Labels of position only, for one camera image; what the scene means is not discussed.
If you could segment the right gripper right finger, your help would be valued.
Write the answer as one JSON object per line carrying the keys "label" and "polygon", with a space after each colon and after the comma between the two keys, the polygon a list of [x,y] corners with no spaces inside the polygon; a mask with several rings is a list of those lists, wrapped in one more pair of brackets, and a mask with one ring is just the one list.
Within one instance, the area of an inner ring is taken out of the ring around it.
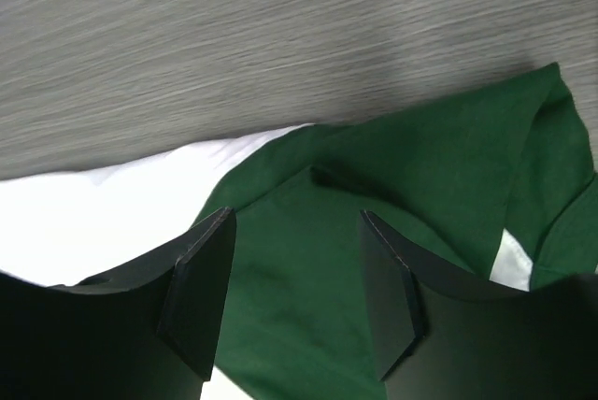
{"label": "right gripper right finger", "polygon": [[377,377],[390,399],[593,399],[597,278],[523,292],[360,224]]}

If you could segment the white and green t-shirt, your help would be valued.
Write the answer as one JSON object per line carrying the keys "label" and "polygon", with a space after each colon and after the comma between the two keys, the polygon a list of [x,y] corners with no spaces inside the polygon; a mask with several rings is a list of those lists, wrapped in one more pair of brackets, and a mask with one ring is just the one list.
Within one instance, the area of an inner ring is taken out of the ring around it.
{"label": "white and green t-shirt", "polygon": [[597,170],[557,64],[361,123],[6,180],[1,277],[74,286],[224,207],[235,252],[214,399],[390,399],[365,303],[365,211],[512,289],[597,278]]}

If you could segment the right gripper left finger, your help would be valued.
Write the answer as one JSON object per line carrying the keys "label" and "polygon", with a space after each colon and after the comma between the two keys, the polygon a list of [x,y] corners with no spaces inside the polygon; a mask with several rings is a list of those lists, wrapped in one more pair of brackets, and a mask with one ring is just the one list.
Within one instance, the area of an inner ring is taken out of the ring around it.
{"label": "right gripper left finger", "polygon": [[1,277],[5,399],[197,399],[210,380],[235,252],[221,208],[77,285]]}

